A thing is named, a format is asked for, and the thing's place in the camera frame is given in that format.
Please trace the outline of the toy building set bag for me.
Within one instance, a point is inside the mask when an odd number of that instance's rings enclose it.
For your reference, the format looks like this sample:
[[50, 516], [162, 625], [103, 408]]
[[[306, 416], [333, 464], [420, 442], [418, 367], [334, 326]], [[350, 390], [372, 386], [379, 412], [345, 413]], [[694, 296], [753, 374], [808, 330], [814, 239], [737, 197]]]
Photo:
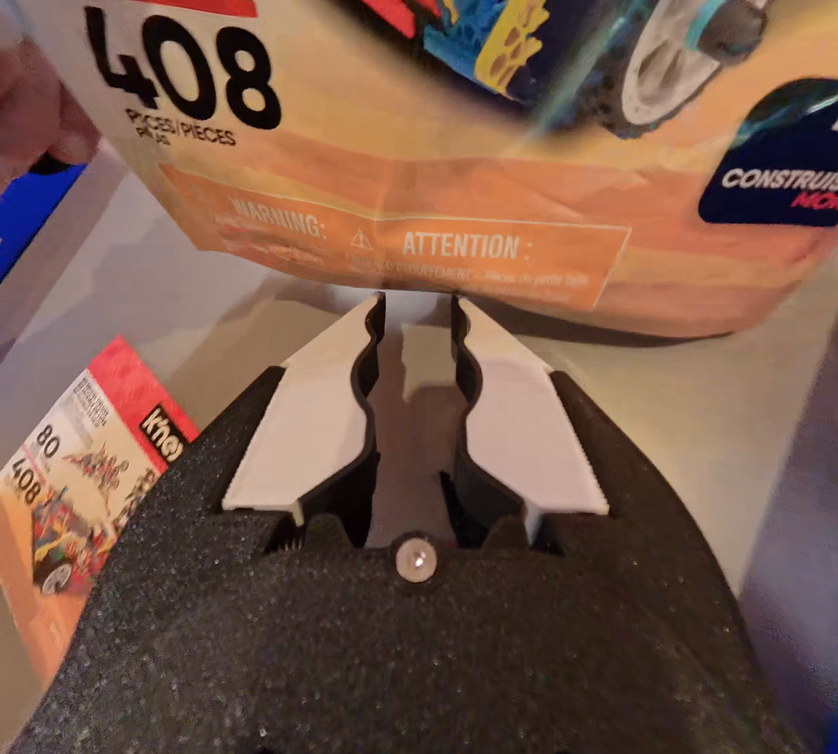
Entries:
[[836, 0], [2, 0], [194, 243], [665, 339], [836, 249]]

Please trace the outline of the blue plastic bin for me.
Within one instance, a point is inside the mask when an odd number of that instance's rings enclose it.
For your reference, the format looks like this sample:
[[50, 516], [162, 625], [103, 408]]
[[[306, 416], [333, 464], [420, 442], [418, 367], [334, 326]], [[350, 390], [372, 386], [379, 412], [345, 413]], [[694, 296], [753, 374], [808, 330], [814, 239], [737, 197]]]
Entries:
[[64, 199], [86, 164], [70, 165], [43, 154], [1, 196], [1, 280]]

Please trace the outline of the toy instruction booklet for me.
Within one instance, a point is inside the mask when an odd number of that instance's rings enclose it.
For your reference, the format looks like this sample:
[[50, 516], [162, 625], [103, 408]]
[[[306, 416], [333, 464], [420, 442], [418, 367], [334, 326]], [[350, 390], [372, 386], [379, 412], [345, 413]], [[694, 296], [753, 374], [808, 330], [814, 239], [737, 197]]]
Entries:
[[117, 337], [2, 467], [3, 595], [42, 686], [62, 664], [110, 550], [197, 435]]

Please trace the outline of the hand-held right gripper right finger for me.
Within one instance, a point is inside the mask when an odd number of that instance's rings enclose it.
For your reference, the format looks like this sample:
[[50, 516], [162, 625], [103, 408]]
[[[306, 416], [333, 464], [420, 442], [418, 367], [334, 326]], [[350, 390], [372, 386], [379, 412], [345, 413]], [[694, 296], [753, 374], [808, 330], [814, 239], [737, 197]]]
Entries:
[[481, 520], [607, 516], [550, 366], [465, 298], [453, 299], [452, 335], [467, 401], [455, 483], [467, 511]]

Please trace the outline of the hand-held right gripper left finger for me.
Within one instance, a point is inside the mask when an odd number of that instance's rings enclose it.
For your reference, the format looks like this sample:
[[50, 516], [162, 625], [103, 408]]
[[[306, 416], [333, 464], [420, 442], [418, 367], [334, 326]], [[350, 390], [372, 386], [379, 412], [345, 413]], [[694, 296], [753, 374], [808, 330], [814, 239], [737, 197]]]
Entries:
[[361, 362], [383, 332], [385, 295], [366, 297], [280, 366], [282, 375], [221, 501], [309, 517], [327, 481], [374, 437]]

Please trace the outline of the person's left hand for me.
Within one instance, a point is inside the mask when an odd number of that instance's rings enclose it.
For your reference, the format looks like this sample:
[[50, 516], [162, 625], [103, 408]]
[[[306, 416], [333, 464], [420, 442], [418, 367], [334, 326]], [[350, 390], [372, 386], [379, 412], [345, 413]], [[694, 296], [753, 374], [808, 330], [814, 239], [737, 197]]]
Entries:
[[79, 165], [97, 152], [100, 132], [33, 41], [2, 45], [1, 190], [48, 154]]

